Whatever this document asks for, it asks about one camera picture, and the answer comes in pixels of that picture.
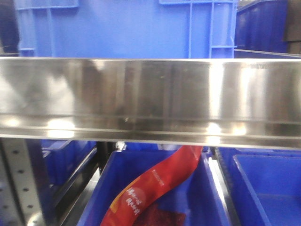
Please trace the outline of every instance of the plastic bin rim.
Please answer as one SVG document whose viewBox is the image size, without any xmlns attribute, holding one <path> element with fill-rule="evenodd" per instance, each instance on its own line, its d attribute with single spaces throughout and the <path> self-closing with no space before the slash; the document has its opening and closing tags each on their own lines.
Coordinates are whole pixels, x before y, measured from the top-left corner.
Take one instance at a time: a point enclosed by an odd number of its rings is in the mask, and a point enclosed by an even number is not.
<svg viewBox="0 0 301 226">
<path fill-rule="evenodd" d="M 250 156 L 250 155 L 240 154 L 240 155 L 234 155 L 233 156 L 233 160 L 234 160 L 235 164 L 237 165 L 238 171 L 239 171 L 239 173 L 240 173 L 240 175 L 242 177 L 242 183 L 245 183 L 245 185 L 246 185 L 246 187 L 247 187 L 247 189 L 248 189 L 248 191 L 249 191 L 249 193 L 250 193 L 250 195 L 251 195 L 251 197 L 252 197 L 252 199 L 253 199 L 256 207 L 257 207 L 257 209 L 259 210 L 259 214 L 260 214 L 262 220 L 265 222 L 265 225 L 271 226 L 272 224 L 271 224 L 271 222 L 270 222 L 270 220 L 268 218 L 268 215 L 267 215 L 265 209 L 263 208 L 262 203 L 260 202 L 260 200 L 259 200 L 259 198 L 258 198 L 258 196 L 257 196 L 257 194 L 256 194 L 256 192 L 255 192 L 255 190 L 254 190 L 254 188 L 253 188 L 253 186 L 252 186 L 252 184 L 251 184 L 248 176 L 246 175 L 243 167 L 241 166 L 241 164 L 240 164 L 240 162 L 238 160 L 239 156 L 244 156 L 244 157 L 247 157 L 247 158 L 262 157 L 262 156 L 260 156 L 260 155 L 258 155 L 258 156 L 253 156 L 253 155 Z"/>
<path fill-rule="evenodd" d="M 72 140 L 56 140 L 55 142 L 58 142 L 58 141 L 65 141 L 65 142 L 58 148 L 43 147 L 42 150 L 43 151 L 59 151 L 59 150 L 65 148 Z"/>
<path fill-rule="evenodd" d="M 282 2 L 287 2 L 287 0 L 255 0 L 255 1 L 253 1 L 253 2 L 251 2 L 251 3 L 249 3 L 249 4 L 247 4 L 247 5 L 245 5 L 245 6 L 243 6 L 243 7 L 241 7 L 241 8 L 239 8 L 238 10 L 237 10 L 237 12 L 238 13 L 240 13 L 241 11 L 245 11 L 245 10 L 247 10 L 248 8 L 250 8 L 250 7 L 254 7 L 255 5 L 257 5 L 257 4 L 260 4 L 260 3 L 264 3 L 264 2 L 268 2 L 268 1 L 282 1 Z"/>
<path fill-rule="evenodd" d="M 214 200 L 215 200 L 215 205 L 219 206 L 219 207 L 217 207 L 218 215 L 220 216 L 220 219 L 227 218 L 230 221 L 229 216 L 225 213 L 225 211 L 222 211 L 222 209 L 224 210 L 224 206 L 222 204 L 221 199 L 219 199 L 220 196 L 218 194 L 218 191 L 217 191 L 217 188 L 215 185 L 215 181 L 214 181 L 214 177 L 212 175 L 212 172 L 211 172 L 210 166 L 209 166 L 209 158 L 211 158 L 210 153 L 202 152 L 202 158 L 200 159 L 200 161 L 202 161 L 204 164 L 205 172 L 206 172 L 206 175 L 207 175 L 207 178 L 209 181 L 209 185 L 211 186 L 212 193 L 214 194 L 213 196 L 214 196 Z"/>
<path fill-rule="evenodd" d="M 295 159 L 295 160 L 301 160 L 300 156 L 274 156 L 274 155 L 249 155 L 249 154 L 235 154 L 233 156 L 234 160 L 238 160 L 238 158 L 260 158 L 260 159 L 268 159 L 268 158 L 274 158 L 274 159 Z"/>
<path fill-rule="evenodd" d="M 43 153 L 43 158 L 46 158 L 48 155 L 51 154 L 51 151 L 49 151 L 49 150 L 43 150 L 42 153 Z"/>
</svg>

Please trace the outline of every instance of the blue crate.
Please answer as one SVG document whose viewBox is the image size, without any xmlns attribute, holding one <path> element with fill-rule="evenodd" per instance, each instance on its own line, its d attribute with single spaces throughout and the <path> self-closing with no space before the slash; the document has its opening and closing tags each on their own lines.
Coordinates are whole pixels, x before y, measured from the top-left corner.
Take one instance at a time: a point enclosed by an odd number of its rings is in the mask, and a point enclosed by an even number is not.
<svg viewBox="0 0 301 226">
<path fill-rule="evenodd" d="M 286 11 L 287 0 L 256 0 L 240 8 L 235 32 L 237 48 L 286 53 Z"/>
<path fill-rule="evenodd" d="M 113 199 L 136 177 L 173 151 L 113 152 L 77 226 L 99 226 Z M 206 153 L 195 172 L 157 200 L 159 208 L 186 214 L 185 226 L 230 226 Z"/>
<path fill-rule="evenodd" d="M 300 225 L 301 158 L 235 155 L 233 178 L 242 225 Z"/>
<path fill-rule="evenodd" d="M 219 147 L 221 167 L 227 175 L 231 176 L 231 165 L 233 156 L 237 154 L 243 155 L 264 155 L 264 156 L 282 156 L 282 157 L 301 157 L 299 150 L 276 150 L 276 149 L 259 149 L 259 148 L 233 148 Z"/>
<path fill-rule="evenodd" d="M 41 140 L 42 150 L 51 152 L 51 158 L 46 164 L 48 176 L 52 178 L 53 184 L 64 184 L 75 170 L 77 157 L 75 144 L 76 141 L 71 140 Z"/>
<path fill-rule="evenodd" d="M 237 0 L 14 2 L 24 57 L 234 57 Z"/>
</svg>

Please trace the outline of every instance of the metal shelf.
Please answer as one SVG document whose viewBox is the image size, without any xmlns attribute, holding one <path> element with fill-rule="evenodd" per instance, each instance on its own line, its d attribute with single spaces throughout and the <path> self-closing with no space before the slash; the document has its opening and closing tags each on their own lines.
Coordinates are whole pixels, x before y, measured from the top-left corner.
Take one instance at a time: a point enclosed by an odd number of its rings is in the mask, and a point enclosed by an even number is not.
<svg viewBox="0 0 301 226">
<path fill-rule="evenodd" d="M 0 137 L 301 148 L 301 60 L 0 59 Z"/>
<path fill-rule="evenodd" d="M 236 49 L 235 58 L 260 58 L 260 59 L 301 59 L 300 54 L 272 53 L 255 50 Z"/>
</svg>

